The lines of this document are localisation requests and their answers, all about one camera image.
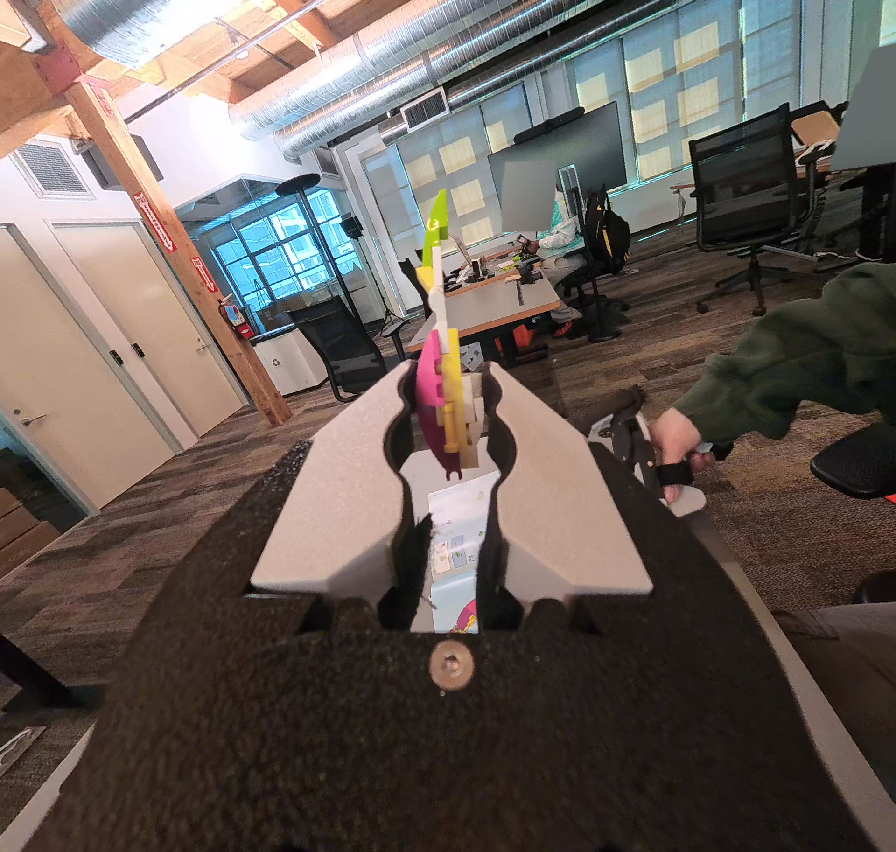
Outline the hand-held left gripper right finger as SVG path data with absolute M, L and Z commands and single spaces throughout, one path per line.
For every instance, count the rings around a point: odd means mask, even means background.
M 585 436 L 500 365 L 482 372 L 500 477 L 477 561 L 480 630 L 517 630 L 539 601 L 647 598 L 653 583 Z

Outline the pink yellow lego bird model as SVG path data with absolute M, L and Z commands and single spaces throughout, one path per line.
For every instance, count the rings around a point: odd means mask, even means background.
M 462 479 L 478 468 L 477 445 L 485 424 L 482 377 L 462 370 L 458 331 L 447 331 L 449 348 L 432 330 L 420 352 L 416 374 L 416 413 L 428 449 L 447 479 Z

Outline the lime yellow lego feather piece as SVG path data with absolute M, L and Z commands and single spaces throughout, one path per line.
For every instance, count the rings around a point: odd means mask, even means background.
M 417 268 L 417 277 L 427 293 L 427 303 L 434 315 L 434 328 L 438 333 L 442 353 L 447 353 L 450 347 L 442 272 L 442 242 L 448 237 L 446 191 L 441 190 L 434 199 L 427 219 L 421 266 Z

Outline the person's right forearm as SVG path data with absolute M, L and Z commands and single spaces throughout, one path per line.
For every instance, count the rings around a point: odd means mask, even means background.
M 894 424 L 894 264 L 859 264 L 820 298 L 769 312 L 732 352 L 711 356 L 673 408 L 702 441 L 729 444 L 752 432 L 783 438 L 804 401 Z

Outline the person's right hand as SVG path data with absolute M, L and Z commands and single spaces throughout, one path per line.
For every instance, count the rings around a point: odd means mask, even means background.
M 658 461 L 664 466 L 688 461 L 696 474 L 716 463 L 711 452 L 698 450 L 702 444 L 700 431 L 676 408 L 668 408 L 650 422 L 649 431 Z

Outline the white recycling bin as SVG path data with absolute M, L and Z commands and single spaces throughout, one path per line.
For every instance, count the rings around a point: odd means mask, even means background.
M 294 324 L 256 335 L 250 343 L 284 397 L 328 383 L 322 358 Z

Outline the grey work table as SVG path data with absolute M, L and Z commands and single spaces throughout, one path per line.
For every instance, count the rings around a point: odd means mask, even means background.
M 527 346 L 517 342 L 515 329 L 559 307 L 554 285 L 541 267 L 540 261 L 528 258 L 514 269 L 446 295 L 447 326 L 464 344 L 480 342 L 486 360 L 514 367 Z

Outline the red fire extinguisher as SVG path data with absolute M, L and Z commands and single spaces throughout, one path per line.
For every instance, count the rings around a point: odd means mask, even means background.
M 218 311 L 231 331 L 242 340 L 249 341 L 254 336 L 252 327 L 241 309 L 230 298 L 230 296 L 218 298 Z

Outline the black chair seat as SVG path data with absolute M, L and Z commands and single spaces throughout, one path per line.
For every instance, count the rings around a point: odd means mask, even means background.
M 812 458 L 812 475 L 839 493 L 861 500 L 895 494 L 895 427 L 870 424 Z

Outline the beige door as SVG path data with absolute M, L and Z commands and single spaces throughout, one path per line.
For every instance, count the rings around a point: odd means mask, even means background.
M 201 437 L 241 410 L 244 396 L 187 309 L 159 248 L 129 221 L 54 223 L 73 265 L 179 417 Z
M 173 456 L 7 227 L 1 311 L 2 410 L 80 501 L 99 510 Z

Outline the person's leg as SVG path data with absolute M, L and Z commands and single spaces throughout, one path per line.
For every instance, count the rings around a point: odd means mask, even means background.
M 849 731 L 893 741 L 895 571 L 862 580 L 851 604 L 773 616 Z

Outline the black desk leg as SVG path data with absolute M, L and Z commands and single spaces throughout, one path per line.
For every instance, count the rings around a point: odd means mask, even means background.
M 5 712 L 41 709 L 73 709 L 79 699 L 71 688 L 1 634 L 1 672 L 19 692 L 4 707 Z

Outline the wooden back chair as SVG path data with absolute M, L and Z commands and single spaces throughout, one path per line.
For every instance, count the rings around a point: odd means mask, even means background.
M 820 159 L 833 155 L 848 105 L 845 100 L 831 107 L 821 99 L 790 110 L 791 132 L 804 147 L 804 155 L 813 154 Z

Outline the white duct vent grille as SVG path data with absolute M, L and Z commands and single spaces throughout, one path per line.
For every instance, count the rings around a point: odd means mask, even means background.
M 444 119 L 451 113 L 443 86 L 436 87 L 401 106 L 399 112 L 408 133 Z

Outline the long silver air duct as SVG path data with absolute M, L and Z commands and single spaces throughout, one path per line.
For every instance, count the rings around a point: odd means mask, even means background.
M 291 159 L 605 1 L 410 0 L 230 106 L 230 122 Z

